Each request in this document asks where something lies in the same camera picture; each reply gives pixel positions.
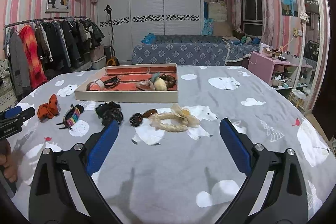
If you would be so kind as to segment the person left hand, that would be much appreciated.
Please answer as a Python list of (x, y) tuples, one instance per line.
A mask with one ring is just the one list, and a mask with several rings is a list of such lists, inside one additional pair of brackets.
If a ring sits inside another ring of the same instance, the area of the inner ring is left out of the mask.
[(12, 155), (10, 143), (1, 140), (1, 166), (4, 168), (3, 175), (9, 182), (16, 182), (18, 178), (18, 167)]

